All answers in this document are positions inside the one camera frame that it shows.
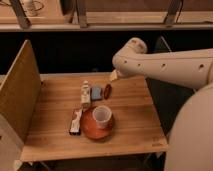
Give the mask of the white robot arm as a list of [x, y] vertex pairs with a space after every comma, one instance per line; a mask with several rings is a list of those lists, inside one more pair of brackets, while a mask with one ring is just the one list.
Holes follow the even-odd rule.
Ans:
[[110, 79], [134, 75], [191, 88], [169, 134], [164, 171], [213, 171], [213, 48], [149, 53], [129, 39], [112, 57]]

